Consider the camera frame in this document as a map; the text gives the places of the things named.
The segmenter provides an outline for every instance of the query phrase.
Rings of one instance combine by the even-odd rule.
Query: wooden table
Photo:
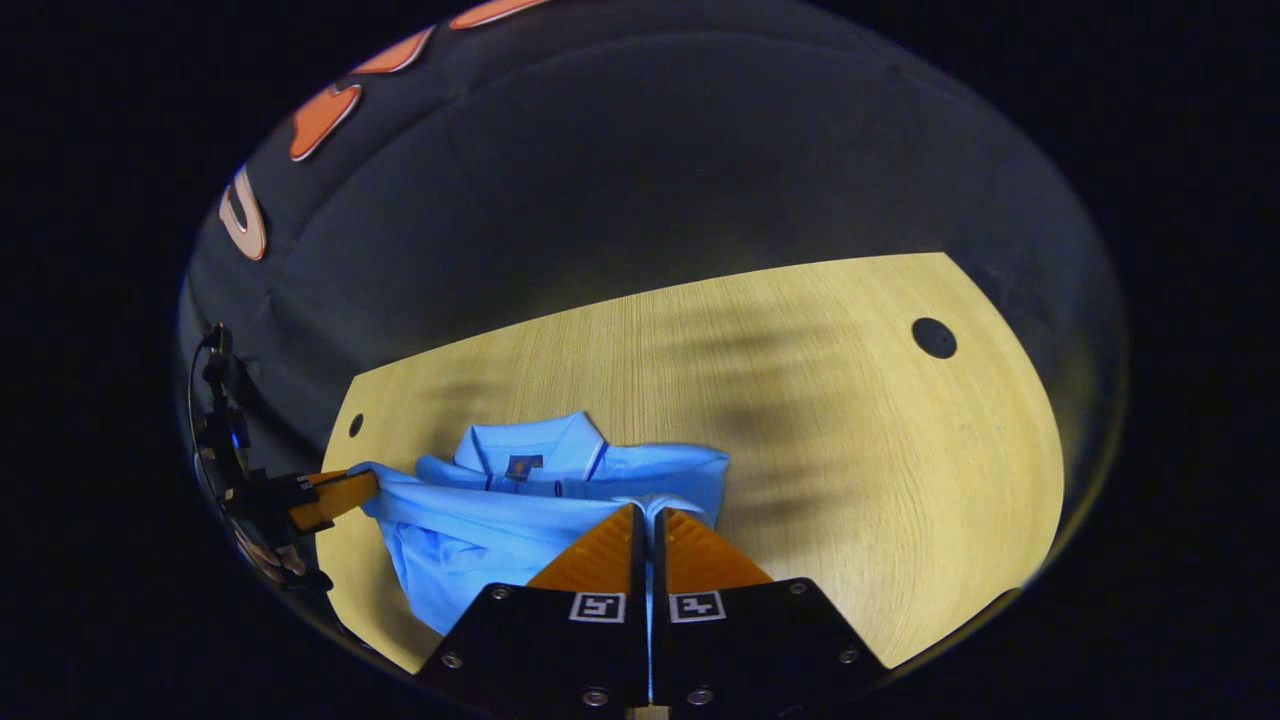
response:
[[[922,316],[954,332],[952,357],[915,343]],[[353,379],[324,469],[412,473],[468,424],[577,410],[613,445],[728,452],[721,534],[776,579],[817,580],[891,667],[1023,584],[1062,505],[1039,378],[943,254],[669,287],[393,363]],[[374,520],[348,512],[316,544],[342,621],[417,671],[439,635],[410,612]]]

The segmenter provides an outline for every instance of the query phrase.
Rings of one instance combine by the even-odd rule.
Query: polo shirt collar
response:
[[[471,425],[453,454],[453,464],[502,474],[512,455],[539,454],[543,474],[585,480],[604,448],[604,437],[586,413],[575,413],[521,425]]]

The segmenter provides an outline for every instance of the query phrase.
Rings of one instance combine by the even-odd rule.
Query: shirt label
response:
[[[541,455],[512,455],[507,460],[507,477],[522,483],[529,479],[529,471],[543,466]]]

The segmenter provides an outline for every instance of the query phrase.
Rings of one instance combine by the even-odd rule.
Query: black cable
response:
[[[196,438],[196,414],[192,409],[193,396],[196,392],[196,363],[200,360],[200,351],[204,350],[209,343],[209,334],[201,338],[200,343],[196,345],[196,351],[191,356],[191,370],[187,373],[187,429],[191,433],[191,450],[196,455],[196,474],[202,475],[205,482],[205,489],[209,491],[209,500],[214,503],[216,509],[220,510],[218,503],[218,491],[214,488],[212,479],[209,475],[209,466],[205,465],[205,456],[200,452],[200,439]]]

